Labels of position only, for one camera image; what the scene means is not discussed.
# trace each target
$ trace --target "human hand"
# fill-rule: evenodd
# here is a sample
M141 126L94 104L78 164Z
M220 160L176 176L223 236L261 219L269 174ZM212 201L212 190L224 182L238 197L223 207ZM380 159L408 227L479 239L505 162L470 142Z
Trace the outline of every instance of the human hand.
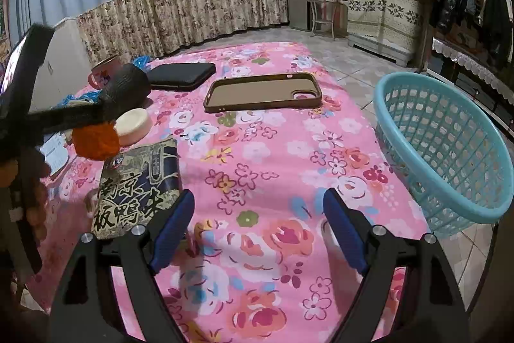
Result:
M38 175L46 177L50 175L50 167L44 163L35 162L40 166ZM0 187L8 187L14 181L18 174L18 161L10 160L0 164ZM35 205L29 206L26 210L27 222L32 226L35 237L42 241L46 238L46 208L45 204L48 199L48 191L38 179L34 181Z

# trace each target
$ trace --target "green flower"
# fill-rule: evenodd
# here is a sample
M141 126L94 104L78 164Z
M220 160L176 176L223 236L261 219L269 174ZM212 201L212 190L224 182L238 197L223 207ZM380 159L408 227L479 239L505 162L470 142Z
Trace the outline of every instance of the green flower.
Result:
M235 111L230 111L225 113L221 117L218 118L218 124L224 125L225 127L233 127L235 125Z
M253 227L259 222L259 214L253 211L242 211L237 217L240 227Z
M258 57L257 59L253 59L252 63L256 63L258 65L263 65L264 63L268 62L269 59L267 57Z

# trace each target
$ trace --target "screw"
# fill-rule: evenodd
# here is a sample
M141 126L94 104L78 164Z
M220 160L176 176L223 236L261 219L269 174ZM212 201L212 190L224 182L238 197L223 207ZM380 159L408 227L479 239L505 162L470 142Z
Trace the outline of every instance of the screw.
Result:
M133 235L142 235L145 233L146 227L139 224L137 226L132 227L130 231Z
M82 243L89 243L93 240L93 235L91 233L84 233L81 237L80 237L80 241Z
M428 243L428 244L434 244L436 241L438 241L436 238L435 238L435 235L433 234L425 234L423 236L423 238L425 239L425 241Z
M373 226L372 231L374 235L385 235L387 229L384 226Z

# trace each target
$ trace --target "laundry basket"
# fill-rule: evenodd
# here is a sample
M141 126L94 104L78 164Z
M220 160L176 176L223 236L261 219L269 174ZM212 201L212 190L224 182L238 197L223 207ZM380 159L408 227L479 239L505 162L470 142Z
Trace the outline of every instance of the laundry basket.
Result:
M416 73L383 77L375 88L377 137L386 158L439 238L509 208L514 170L489 118L457 89Z

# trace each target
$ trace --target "bed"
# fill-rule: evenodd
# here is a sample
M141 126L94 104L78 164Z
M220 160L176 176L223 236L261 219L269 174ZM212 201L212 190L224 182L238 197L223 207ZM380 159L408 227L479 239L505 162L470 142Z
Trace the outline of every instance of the bed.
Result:
M192 342L328 341L361 277L323 216L325 190L335 187L372 224L407 238L427 232L421 209L386 163L360 108L305 46L246 44L151 67L197 61L214 62L216 74L189 94L152 91L154 124L139 143L178 140L182 185L196 201L192 245L156 276L170 314ZM314 74L322 107L204 113L215 79L283 72ZM60 176L45 180L43 268L28 284L46 310L79 234L91 228L102 170L102 162L77 157L72 146L69 153ZM113 268L112 277L126 329L142 338L123 272ZM391 327L403 278L398 269L375 338Z

